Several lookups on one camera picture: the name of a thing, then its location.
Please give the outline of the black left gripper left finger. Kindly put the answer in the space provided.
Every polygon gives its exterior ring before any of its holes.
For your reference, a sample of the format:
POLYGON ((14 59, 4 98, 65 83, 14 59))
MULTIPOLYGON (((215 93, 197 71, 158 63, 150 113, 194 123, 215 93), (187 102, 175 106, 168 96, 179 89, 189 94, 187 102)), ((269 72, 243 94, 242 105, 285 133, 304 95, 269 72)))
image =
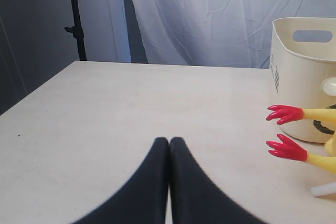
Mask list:
POLYGON ((129 180, 76 223, 165 223, 169 187, 169 143, 154 140, 129 180))

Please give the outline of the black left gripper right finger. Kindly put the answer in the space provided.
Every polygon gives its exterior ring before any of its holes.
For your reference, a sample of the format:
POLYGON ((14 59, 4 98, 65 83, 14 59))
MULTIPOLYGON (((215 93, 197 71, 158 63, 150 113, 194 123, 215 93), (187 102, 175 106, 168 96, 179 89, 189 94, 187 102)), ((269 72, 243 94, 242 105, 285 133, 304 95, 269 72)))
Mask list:
POLYGON ((222 192, 181 137, 170 141, 173 223, 264 223, 222 192))

